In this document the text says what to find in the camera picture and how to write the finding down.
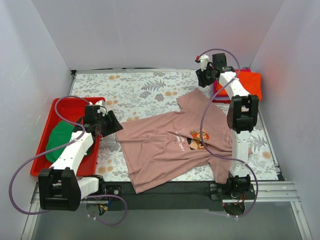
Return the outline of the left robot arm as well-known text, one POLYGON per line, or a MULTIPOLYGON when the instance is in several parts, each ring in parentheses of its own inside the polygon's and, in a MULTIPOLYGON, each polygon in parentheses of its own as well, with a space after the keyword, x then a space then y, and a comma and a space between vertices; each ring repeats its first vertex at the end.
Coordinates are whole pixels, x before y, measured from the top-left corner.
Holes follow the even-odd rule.
POLYGON ((106 196, 104 179, 99 175, 76 174, 83 158, 97 140, 114 134, 123 127, 115 114, 107 110, 100 100, 86 105, 84 116, 80 118, 59 158, 38 175, 40 207, 43 210, 76 211, 82 199, 91 195, 95 200, 106 196))

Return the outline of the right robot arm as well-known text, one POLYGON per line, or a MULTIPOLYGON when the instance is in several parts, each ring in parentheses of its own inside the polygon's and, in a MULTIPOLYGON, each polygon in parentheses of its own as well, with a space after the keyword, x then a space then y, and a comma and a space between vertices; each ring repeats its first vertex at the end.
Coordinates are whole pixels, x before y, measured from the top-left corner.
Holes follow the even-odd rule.
POLYGON ((195 61, 200 64, 196 71, 199 86, 204 88, 218 82, 230 99, 227 125, 232 137, 232 164, 225 184, 210 185, 211 198, 221 200, 229 197, 242 201, 246 193, 254 192, 251 185, 254 173, 248 167, 249 140, 258 120, 259 98, 243 87, 238 79, 239 71, 227 65, 224 53, 212 57, 202 54, 195 61))

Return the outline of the pink printed t-shirt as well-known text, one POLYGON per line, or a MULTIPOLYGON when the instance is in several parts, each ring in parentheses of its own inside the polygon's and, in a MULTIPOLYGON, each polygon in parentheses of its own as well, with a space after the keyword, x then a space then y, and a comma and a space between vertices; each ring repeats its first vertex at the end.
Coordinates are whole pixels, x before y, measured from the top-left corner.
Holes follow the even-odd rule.
POLYGON ((180 111, 124 122, 115 134, 136 194, 205 165, 217 183, 227 182, 232 137, 226 114, 197 88, 177 103, 180 111))

